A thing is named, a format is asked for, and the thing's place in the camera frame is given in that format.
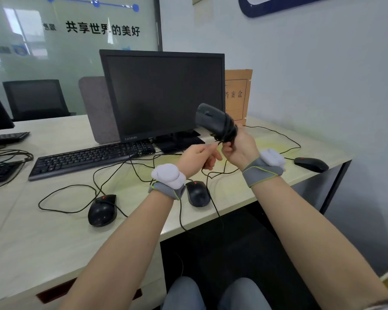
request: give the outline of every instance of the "frosted glass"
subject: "frosted glass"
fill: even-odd
[[[0,0],[0,100],[11,113],[3,81],[58,79],[85,114],[78,80],[103,76],[99,49],[157,51],[154,0]]]

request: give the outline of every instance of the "gray wristband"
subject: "gray wristband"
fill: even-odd
[[[255,159],[243,171],[243,177],[249,187],[282,174],[283,168],[280,166],[270,166],[261,157]]]
[[[178,189],[172,189],[170,186],[156,181],[151,184],[148,189],[148,193],[152,192],[153,190],[158,190],[163,194],[170,196],[172,199],[181,200],[181,196],[185,191],[185,185],[182,185],[182,187]]]

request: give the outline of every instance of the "desk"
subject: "desk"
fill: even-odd
[[[247,119],[247,124],[277,130],[302,145],[301,149],[286,153],[287,157],[316,157],[325,161],[331,168],[343,165],[333,189],[328,194],[329,201],[325,201],[326,210],[352,156],[334,146],[252,117]],[[93,139],[86,115],[18,122],[15,129],[10,131],[31,131],[31,135],[23,142],[9,148],[29,151],[34,154],[35,159],[98,145]],[[213,141],[207,131],[197,131],[206,143]],[[282,152],[294,146],[286,137],[269,130],[256,128],[247,131],[256,139],[260,150],[271,147]],[[177,156],[163,156],[156,159],[155,164],[173,163],[177,159]],[[124,217],[119,213],[112,224],[94,228],[88,223],[87,210],[76,214],[40,210],[38,202],[58,188],[80,183],[93,185],[92,174],[96,169],[27,182],[33,164],[27,163],[14,181],[0,188],[0,309],[56,309],[61,298],[43,305],[35,295],[77,277],[98,248],[124,221]],[[223,166],[224,160],[216,164],[215,170],[222,171]],[[104,182],[117,167],[98,172],[96,182]],[[226,171],[233,170],[235,167],[228,163]],[[150,180],[151,169],[138,165],[136,171],[141,178]],[[282,177],[290,185],[294,185],[314,175],[316,173],[287,160],[286,172]],[[206,181],[206,177],[201,173],[192,179]],[[140,182],[129,164],[124,164],[104,186],[105,193],[117,195],[117,204],[125,214],[135,210],[146,197],[147,190],[148,183]],[[209,190],[221,215],[256,200],[240,171],[209,180]],[[82,208],[93,196],[94,192],[90,188],[68,188],[46,200],[43,206],[73,211]],[[176,201],[161,232],[160,241],[183,232],[179,214],[180,203]],[[187,229],[215,218],[217,213],[212,204],[203,208],[192,207],[187,194],[184,194],[181,220]],[[166,294],[163,272],[158,245],[141,284],[143,296],[134,300],[132,309],[149,310],[149,307],[154,308],[160,304]]]

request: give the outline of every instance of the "forearm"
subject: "forearm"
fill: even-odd
[[[355,247],[281,177],[252,190],[322,309],[357,310],[388,298]]]
[[[150,264],[172,203],[172,198],[152,191],[90,260],[60,309],[127,309]]]

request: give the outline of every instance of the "person's left hand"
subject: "person's left hand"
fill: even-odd
[[[216,159],[221,161],[218,143],[211,145],[192,145],[180,157],[176,166],[187,178],[200,172],[202,168],[212,170]]]

